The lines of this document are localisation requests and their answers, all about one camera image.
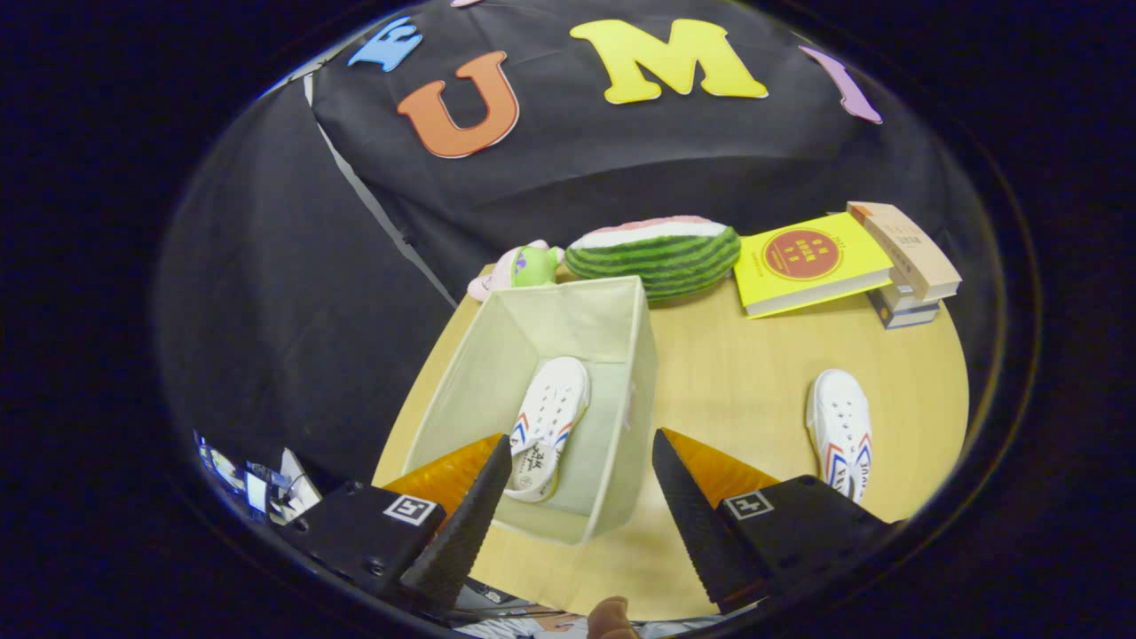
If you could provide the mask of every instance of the book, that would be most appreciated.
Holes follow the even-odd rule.
[[[849,202],[849,213],[884,247],[919,301],[953,296],[962,277],[938,246],[892,205]]]
[[[939,301],[935,300],[930,304],[925,304],[922,306],[917,306],[914,308],[908,308],[905,310],[892,310],[887,307],[887,302],[884,300],[884,294],[880,289],[868,291],[868,299],[871,300],[871,306],[876,309],[876,315],[879,321],[884,323],[885,329],[900,329],[903,326],[914,326],[916,324],[926,324],[938,315]]]
[[[899,268],[892,268],[891,277],[891,284],[878,289],[879,293],[884,297],[884,301],[887,302],[888,309],[894,312],[907,310],[918,306],[927,306],[926,301],[919,299],[919,296],[916,294],[916,290],[911,288],[911,284],[909,284],[903,277],[903,274],[899,272]]]
[[[864,292],[891,282],[892,260],[851,214],[742,238],[734,265],[750,318]]]

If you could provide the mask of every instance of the red circle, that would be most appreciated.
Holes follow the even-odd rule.
[[[793,229],[774,235],[763,251],[766,265],[790,280],[816,280],[832,273],[841,263],[836,242],[811,229]]]

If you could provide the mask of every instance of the white sneaker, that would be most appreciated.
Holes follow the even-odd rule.
[[[575,357],[557,357],[537,371],[509,433],[512,474],[504,493],[543,501],[557,489],[557,467],[568,435],[591,399],[587,368]]]
[[[859,504],[871,471],[871,420],[860,384],[844,371],[825,371],[809,388],[805,415],[821,479]]]

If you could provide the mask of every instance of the black cloth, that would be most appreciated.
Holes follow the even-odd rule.
[[[348,60],[398,17],[423,42],[392,72]],[[594,47],[569,35],[618,18],[668,40],[671,23],[718,24],[765,99],[687,96],[611,105]],[[335,166],[316,123],[402,238],[460,299],[515,246],[567,246],[601,226],[701,215],[753,234],[842,210],[907,211],[963,276],[947,307],[977,406],[994,368],[1000,271],[986,211],[944,144],[851,65],[884,118],[841,106],[804,40],[740,3],[532,0],[458,10],[434,0],[376,25],[314,74],[252,106],[193,181],[162,262],[158,324],[175,415],[237,458],[284,446],[369,480],[406,393],[451,308],[404,259]],[[815,48],[824,50],[820,44]],[[503,50],[520,117],[461,159],[429,153],[399,102],[444,80],[459,126],[485,116],[462,64]],[[645,77],[655,80],[651,72]]]
[[[369,481],[452,307],[332,158],[293,83],[256,102],[197,173],[159,269],[174,416],[234,460],[287,446]]]

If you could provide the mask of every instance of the watermelon plush toy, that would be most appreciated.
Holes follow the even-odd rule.
[[[661,301],[710,289],[741,250],[729,226],[680,215],[592,231],[568,247],[565,264],[587,279],[638,275],[648,300]]]

